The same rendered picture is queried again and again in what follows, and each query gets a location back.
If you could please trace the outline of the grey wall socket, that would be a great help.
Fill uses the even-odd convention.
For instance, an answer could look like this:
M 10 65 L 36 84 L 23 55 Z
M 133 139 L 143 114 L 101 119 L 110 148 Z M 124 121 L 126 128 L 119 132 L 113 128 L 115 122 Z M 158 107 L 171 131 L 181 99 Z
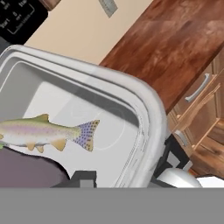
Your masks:
M 112 15 L 118 9 L 115 0 L 98 0 L 98 1 L 109 18 L 111 18 Z

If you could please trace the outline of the white rounded object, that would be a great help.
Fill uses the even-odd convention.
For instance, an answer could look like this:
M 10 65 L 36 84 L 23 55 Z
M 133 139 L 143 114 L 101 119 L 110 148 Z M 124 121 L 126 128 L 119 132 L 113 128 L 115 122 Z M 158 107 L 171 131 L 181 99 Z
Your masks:
M 202 187 L 201 183 L 192 174 L 179 168 L 168 168 L 157 179 L 177 188 Z

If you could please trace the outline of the black box with grey squares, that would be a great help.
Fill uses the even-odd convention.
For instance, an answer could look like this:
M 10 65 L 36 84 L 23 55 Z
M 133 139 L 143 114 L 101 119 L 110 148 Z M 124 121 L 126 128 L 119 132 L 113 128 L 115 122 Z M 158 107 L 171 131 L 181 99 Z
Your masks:
M 192 165 L 193 163 L 180 146 L 178 140 L 174 135 L 170 135 L 165 140 L 164 153 L 157 162 L 153 176 L 158 178 L 168 168 L 179 168 L 188 171 Z

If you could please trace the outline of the wooden cupboard door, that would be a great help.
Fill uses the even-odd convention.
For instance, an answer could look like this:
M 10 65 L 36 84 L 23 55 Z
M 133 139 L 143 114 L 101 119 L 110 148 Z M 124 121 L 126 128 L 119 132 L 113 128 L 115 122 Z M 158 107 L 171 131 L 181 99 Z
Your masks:
M 204 90 L 183 115 L 173 109 L 168 123 L 192 162 L 190 171 L 194 176 L 213 174 L 224 178 L 224 86 L 220 81 Z M 175 130 L 184 133 L 186 147 Z

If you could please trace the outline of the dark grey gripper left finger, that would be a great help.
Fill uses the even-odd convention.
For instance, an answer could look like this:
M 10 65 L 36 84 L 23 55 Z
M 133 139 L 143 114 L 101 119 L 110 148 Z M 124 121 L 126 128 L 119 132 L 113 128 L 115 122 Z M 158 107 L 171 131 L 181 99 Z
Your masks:
M 96 171 L 76 171 L 69 180 L 57 184 L 56 187 L 96 188 L 96 178 Z

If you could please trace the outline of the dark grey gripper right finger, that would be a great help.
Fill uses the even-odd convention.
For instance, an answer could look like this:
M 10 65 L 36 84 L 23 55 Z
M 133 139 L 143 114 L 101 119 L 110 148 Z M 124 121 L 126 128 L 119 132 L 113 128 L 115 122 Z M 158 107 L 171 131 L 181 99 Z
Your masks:
M 158 180 L 156 178 L 152 179 L 150 181 L 151 184 L 153 184 L 155 187 L 163 187 L 163 188 L 173 188 L 173 185 L 169 185 L 161 180 Z

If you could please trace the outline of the rainbow trout fish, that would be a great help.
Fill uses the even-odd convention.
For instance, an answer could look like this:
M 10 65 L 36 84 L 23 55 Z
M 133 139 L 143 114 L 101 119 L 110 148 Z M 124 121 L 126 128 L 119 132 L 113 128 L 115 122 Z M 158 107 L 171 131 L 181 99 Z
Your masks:
M 48 114 L 2 121 L 0 122 L 0 145 L 26 147 L 29 151 L 37 149 L 43 153 L 45 145 L 52 145 L 58 151 L 63 151 L 67 141 L 72 141 L 86 151 L 92 151 L 94 134 L 99 123 L 99 120 L 93 120 L 67 127 L 51 123 Z

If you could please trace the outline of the wooden wall cupboard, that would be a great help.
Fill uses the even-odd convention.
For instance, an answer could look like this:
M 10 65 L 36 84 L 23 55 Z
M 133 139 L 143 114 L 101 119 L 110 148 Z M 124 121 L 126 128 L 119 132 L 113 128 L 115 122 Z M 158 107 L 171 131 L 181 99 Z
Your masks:
M 48 11 L 52 11 L 61 0 L 39 0 Z

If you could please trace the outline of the purple eggplant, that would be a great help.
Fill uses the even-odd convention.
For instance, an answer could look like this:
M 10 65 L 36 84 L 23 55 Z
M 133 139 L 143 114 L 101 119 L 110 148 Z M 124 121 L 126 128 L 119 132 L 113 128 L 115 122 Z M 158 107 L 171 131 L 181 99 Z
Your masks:
M 66 170 L 49 158 L 0 150 L 0 187 L 52 187 L 68 180 Z

